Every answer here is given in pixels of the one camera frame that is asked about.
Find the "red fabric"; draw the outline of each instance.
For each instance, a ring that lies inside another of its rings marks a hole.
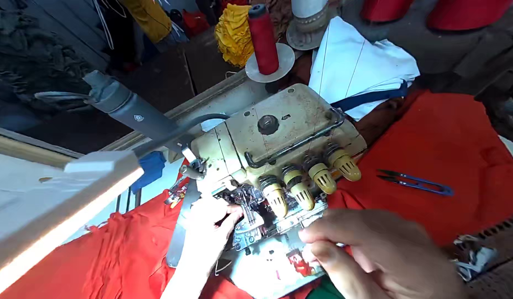
[[[372,22],[387,22],[403,17],[413,0],[365,0],[360,16]]]
[[[6,289],[0,299],[158,299],[175,269],[166,264],[181,204],[165,205],[165,190],[124,215],[56,248]],[[286,299],[304,299],[307,285]],[[203,299],[251,299],[223,276],[211,277]]]
[[[427,25],[439,30],[468,30],[498,21],[513,0],[439,0]]]
[[[188,37],[197,36],[210,27],[207,22],[207,17],[200,11],[187,12],[186,10],[182,10],[182,21],[185,23],[186,35]]]
[[[513,215],[513,158],[472,96],[425,92],[359,161],[362,178],[340,180],[330,208],[380,208],[421,223],[450,244]],[[450,186],[445,197],[376,177],[394,170]]]

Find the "gray cable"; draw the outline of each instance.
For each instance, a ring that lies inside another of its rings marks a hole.
[[[135,152],[136,156],[140,159],[143,156],[158,149],[159,147],[164,146],[164,144],[167,144],[168,142],[172,141],[173,139],[181,137],[189,129],[193,128],[194,126],[199,125],[200,123],[202,123],[205,120],[228,119],[228,118],[229,118],[228,115],[220,114],[220,113],[211,113],[211,114],[201,115],[199,117],[196,117],[195,119],[185,122],[184,124],[179,126],[177,129],[175,129],[171,134],[169,134],[164,139],[151,140],[148,143],[135,148],[133,151]]]
[[[53,101],[68,99],[92,99],[89,95],[76,94],[75,92],[37,92],[36,99],[49,99]]]

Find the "thread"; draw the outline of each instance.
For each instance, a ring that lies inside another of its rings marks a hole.
[[[279,55],[273,23],[264,4],[257,4],[249,9],[249,30],[259,72],[264,75],[276,72],[279,69]]]

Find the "human hand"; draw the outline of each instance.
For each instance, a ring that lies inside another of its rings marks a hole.
[[[216,223],[226,219],[217,226]],[[161,299],[197,299],[216,265],[234,225],[243,215],[239,205],[204,197],[194,203],[187,219],[185,243],[175,274]]]
[[[226,219],[217,226],[216,223],[226,215]],[[208,276],[242,215],[239,205],[228,205],[222,199],[204,197],[196,201],[188,217],[181,261],[192,260],[192,269],[206,270]]]
[[[381,210],[328,210],[299,232],[347,299],[466,298],[455,268],[424,228]],[[336,246],[350,245],[354,258]]]

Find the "yellow tension knob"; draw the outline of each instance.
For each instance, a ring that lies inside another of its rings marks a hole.
[[[259,178],[260,189],[264,194],[267,203],[273,210],[273,213],[279,218],[284,218],[288,213],[288,205],[286,196],[282,191],[282,187],[278,183],[276,176],[264,176]]]
[[[324,163],[319,163],[311,167],[308,170],[308,175],[326,194],[333,194],[338,189],[336,181],[332,179],[332,175]]]
[[[362,173],[358,166],[343,150],[339,149],[328,157],[328,163],[349,181],[357,181],[362,178]]]
[[[282,168],[282,175],[286,188],[290,190],[299,206],[306,211],[312,210],[315,201],[306,184],[302,182],[303,173],[296,166],[290,164]]]

